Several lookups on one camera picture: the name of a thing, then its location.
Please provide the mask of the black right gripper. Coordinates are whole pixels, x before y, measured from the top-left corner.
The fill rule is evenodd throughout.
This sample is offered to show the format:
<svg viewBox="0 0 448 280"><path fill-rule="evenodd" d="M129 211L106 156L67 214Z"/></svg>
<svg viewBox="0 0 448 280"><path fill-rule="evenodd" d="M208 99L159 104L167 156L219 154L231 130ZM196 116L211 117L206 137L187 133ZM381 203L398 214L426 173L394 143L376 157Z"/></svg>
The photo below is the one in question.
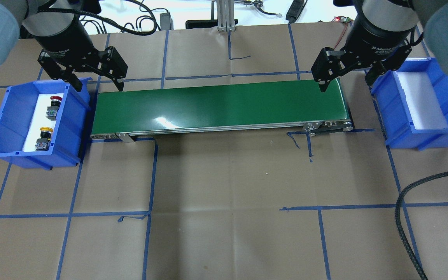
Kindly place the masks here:
<svg viewBox="0 0 448 280"><path fill-rule="evenodd" d="M412 51L412 44L407 40L413 36L412 32L412 28L383 30L365 16L357 16L343 48L321 49L311 68L313 79L324 93L336 78L368 68L366 85L371 87L387 71L396 71L403 65Z"/></svg>

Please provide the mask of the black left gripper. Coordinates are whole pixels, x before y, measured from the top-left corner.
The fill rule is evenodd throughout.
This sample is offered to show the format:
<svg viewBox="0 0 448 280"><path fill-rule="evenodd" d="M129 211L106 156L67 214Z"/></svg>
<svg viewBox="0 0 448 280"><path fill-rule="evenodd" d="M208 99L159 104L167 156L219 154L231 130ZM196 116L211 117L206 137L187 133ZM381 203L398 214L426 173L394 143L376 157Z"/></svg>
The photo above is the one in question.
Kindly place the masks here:
<svg viewBox="0 0 448 280"><path fill-rule="evenodd" d="M34 38L42 47L38 62L50 78L67 80L80 92L82 82L76 73L92 72L114 80L117 90L123 91L127 63L114 46L103 51L96 49L78 16L66 19L64 27L55 34L34 34Z"/></svg>

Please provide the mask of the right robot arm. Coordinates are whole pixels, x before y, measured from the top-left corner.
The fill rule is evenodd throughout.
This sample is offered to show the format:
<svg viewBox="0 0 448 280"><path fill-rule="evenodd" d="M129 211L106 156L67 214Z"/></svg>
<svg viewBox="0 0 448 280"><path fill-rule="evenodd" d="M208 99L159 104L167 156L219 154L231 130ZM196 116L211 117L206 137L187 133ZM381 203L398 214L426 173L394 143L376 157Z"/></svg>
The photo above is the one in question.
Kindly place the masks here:
<svg viewBox="0 0 448 280"><path fill-rule="evenodd" d="M366 84L397 71L425 41L448 76L448 0L352 0L357 11L344 46L323 48L311 68L320 91L347 73L369 69Z"/></svg>

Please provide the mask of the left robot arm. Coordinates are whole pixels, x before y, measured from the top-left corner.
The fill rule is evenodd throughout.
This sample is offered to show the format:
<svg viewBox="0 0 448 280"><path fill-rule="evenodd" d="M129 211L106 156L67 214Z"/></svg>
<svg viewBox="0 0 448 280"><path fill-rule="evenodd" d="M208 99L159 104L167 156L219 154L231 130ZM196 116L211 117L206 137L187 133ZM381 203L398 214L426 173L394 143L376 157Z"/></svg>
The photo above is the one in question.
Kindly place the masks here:
<svg viewBox="0 0 448 280"><path fill-rule="evenodd" d="M77 73L107 77L122 91L128 66L114 47L96 49L80 22L81 14L101 12L97 0L0 0L0 65L24 28L42 47L38 62L48 76L82 90Z"/></svg>

